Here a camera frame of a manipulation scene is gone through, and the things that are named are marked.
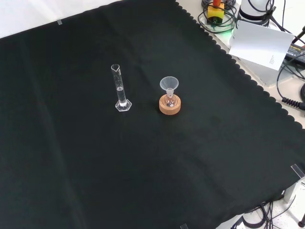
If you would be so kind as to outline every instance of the electronic device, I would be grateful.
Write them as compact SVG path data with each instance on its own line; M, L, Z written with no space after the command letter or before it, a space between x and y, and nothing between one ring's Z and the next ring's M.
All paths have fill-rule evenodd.
M292 58L302 54L305 54L305 49L301 46L292 43L287 51L287 55L285 56L285 59L289 61ZM293 62L305 67L305 56L300 56L296 58Z

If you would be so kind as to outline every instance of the table surface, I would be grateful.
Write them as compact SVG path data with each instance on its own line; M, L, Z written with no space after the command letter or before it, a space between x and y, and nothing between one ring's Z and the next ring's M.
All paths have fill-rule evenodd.
M173 0L147 2L1 40L7 228L212 228L297 180L300 126ZM123 114L110 87L115 62L133 103ZM158 110L167 75L181 83L173 117Z
M202 12L201 1L200 0L177 0L180 5L190 13L194 19L197 20L198 15ZM302 0L294 0L294 1L286 1L285 7L285 21L284 27L287 28L290 32L297 35L300 33L301 29L303 28L304 18L302 18L303 13L302 10L305 9L305 2ZM283 6L284 0L276 0L275 6L277 7L276 11L274 12L274 17L276 20L281 23L282 22L282 13L283 13ZM217 44L221 46L222 49L229 52L228 47L214 34L210 34L216 40ZM267 91L271 97L275 98L278 103L282 105L282 107L288 111L289 115L291 115L296 122L299 122L303 128L305 128L305 112L299 109L295 109L293 107L287 106L285 103L282 103L282 98L277 92L275 86L272 87L265 87L261 81L259 81L259 75L256 75L253 71L251 71L241 60L234 57L237 63L241 66L242 69L245 70L247 74L251 76L251 78L259 85L261 85L265 91ZM300 89L302 88L304 81L292 77L289 80L282 81L279 83L279 87L281 90L282 95L292 100L300 101L301 98L299 95Z

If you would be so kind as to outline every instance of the yellow object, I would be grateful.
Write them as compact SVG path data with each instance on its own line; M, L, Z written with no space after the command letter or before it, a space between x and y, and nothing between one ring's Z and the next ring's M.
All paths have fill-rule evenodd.
M224 4L221 3L219 7L224 9ZM209 6L207 17L211 21L216 21L217 23L221 23L224 19L224 11L221 9L216 9L213 6Z

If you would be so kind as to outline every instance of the glass graduated cylinder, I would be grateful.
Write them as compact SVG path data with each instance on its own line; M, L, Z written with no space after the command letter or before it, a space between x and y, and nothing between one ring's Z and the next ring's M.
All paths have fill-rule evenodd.
M125 96L125 90L124 90L124 85L123 85L123 80L122 80L122 75L121 75L121 69L118 64L114 64L111 66L111 71L115 83L115 89L116 93L118 95L119 101L116 103L115 107L118 109L118 111L128 111L130 107L132 106L132 103L126 99Z

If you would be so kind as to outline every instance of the funnel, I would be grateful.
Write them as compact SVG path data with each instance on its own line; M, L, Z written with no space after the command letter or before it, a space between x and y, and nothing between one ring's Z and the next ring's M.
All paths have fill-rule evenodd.
M174 115L180 111L181 100L174 95L174 90L178 87L179 81L172 76L167 76L160 81L160 87L166 94L159 100L159 108L166 115Z
M173 92L178 87L179 81L173 76L167 76L160 81L160 86L166 91L167 97L173 98Z

